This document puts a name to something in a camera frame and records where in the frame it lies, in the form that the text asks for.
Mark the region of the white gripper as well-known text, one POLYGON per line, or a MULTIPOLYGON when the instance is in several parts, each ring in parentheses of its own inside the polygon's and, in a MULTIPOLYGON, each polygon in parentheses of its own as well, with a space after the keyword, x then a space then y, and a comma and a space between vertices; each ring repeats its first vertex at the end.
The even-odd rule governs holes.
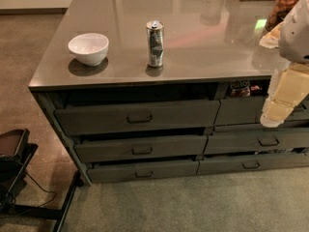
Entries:
MULTIPOLYGON (((282 25, 262 36, 259 45, 278 48, 282 25)), ((260 122, 264 127, 277 128, 309 94, 309 65, 291 63, 284 70, 275 70, 267 93, 260 122)))

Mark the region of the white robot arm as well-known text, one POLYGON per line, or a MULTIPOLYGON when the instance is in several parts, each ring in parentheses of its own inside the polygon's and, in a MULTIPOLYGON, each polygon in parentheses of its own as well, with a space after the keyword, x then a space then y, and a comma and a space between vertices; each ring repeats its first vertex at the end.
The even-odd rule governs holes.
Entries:
POLYGON ((270 43, 277 43, 280 56, 290 61, 284 70, 274 70, 260 118, 264 127, 277 128, 309 94, 309 0, 299 0, 260 40, 262 46, 270 43))

